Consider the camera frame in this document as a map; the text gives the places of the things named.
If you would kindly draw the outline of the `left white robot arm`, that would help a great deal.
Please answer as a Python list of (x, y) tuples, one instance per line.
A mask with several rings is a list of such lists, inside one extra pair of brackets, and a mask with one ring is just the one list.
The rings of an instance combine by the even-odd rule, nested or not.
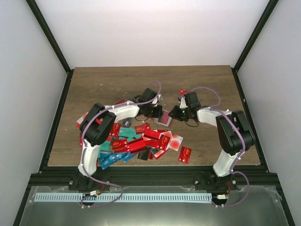
[(134, 97), (116, 105), (103, 105), (96, 103), (87, 113), (80, 124), (82, 134), (82, 154), (78, 170), (82, 174), (79, 184), (85, 190), (91, 190), (96, 185), (96, 161), (100, 146), (110, 136), (113, 125), (126, 118), (144, 115), (159, 117), (162, 106), (159, 102), (163, 97), (160, 91), (147, 88), (142, 95)]

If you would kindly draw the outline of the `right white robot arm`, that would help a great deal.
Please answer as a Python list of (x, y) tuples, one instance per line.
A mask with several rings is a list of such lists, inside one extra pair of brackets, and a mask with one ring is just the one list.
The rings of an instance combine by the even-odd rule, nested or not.
[(169, 116), (178, 121), (206, 123), (217, 128), (222, 151), (213, 165), (215, 174), (209, 177), (210, 186), (219, 190), (226, 184), (225, 176), (233, 172), (241, 156), (255, 145), (254, 132), (242, 110), (222, 111), (211, 106), (202, 106), (195, 92), (178, 98)]

